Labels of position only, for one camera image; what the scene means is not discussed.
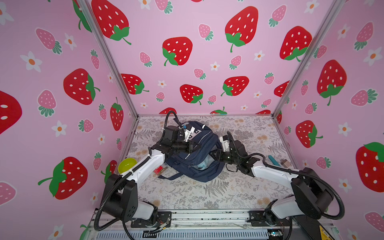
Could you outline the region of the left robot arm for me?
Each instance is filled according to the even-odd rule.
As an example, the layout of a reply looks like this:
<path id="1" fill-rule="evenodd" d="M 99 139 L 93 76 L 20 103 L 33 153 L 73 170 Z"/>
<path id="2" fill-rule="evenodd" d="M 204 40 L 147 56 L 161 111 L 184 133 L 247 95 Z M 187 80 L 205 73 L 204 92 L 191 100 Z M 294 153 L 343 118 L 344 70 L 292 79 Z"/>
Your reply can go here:
<path id="1" fill-rule="evenodd" d="M 170 111 L 166 115 L 160 140 L 149 148 L 148 156 L 130 170 L 120 175 L 112 174 L 107 179 L 99 210 L 94 220 L 95 231 L 102 231 L 121 221 L 128 237 L 126 222 L 143 220 L 149 226 L 158 223 L 158 208 L 138 199 L 138 187 L 175 153 L 192 153 L 197 147 L 188 140 L 188 129 L 182 126 L 177 114 Z"/>

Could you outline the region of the navy blue student backpack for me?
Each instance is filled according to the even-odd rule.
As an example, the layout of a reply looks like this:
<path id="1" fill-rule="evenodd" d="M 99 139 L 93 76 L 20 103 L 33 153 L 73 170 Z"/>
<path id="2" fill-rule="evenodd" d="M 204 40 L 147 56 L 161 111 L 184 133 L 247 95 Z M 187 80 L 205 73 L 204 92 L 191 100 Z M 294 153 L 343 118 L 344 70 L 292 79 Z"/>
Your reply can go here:
<path id="1" fill-rule="evenodd" d="M 209 182 L 222 172 L 225 163 L 214 161 L 205 170 L 198 170 L 195 166 L 200 164 L 211 151 L 222 150 L 219 136 L 208 126 L 197 121 L 185 122 L 183 125 L 191 125 L 199 131 L 199 133 L 191 140 L 198 145 L 198 149 L 191 154 L 177 153 L 169 157 L 165 160 L 165 163 L 177 170 L 178 173 L 169 178 L 160 175 L 159 178 L 173 181 L 181 176 L 187 176 L 199 182 Z"/>

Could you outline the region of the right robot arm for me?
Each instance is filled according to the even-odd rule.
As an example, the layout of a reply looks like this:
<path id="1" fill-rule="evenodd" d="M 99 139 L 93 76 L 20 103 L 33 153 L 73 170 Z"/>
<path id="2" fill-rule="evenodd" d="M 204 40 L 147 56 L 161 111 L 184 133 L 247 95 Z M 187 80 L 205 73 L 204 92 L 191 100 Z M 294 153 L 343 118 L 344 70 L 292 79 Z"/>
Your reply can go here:
<path id="1" fill-rule="evenodd" d="M 260 153 L 247 154 L 245 146 L 234 140 L 231 133 L 220 138 L 221 147 L 210 154 L 216 161 L 235 165 L 244 175 L 266 179 L 290 189 L 290 197 L 274 200 L 264 210 L 265 221 L 270 226 L 279 220 L 307 216 L 318 220 L 322 217 L 340 220 L 345 215 L 345 205 L 334 188 L 322 180 L 314 170 L 285 169 L 267 162 Z"/>

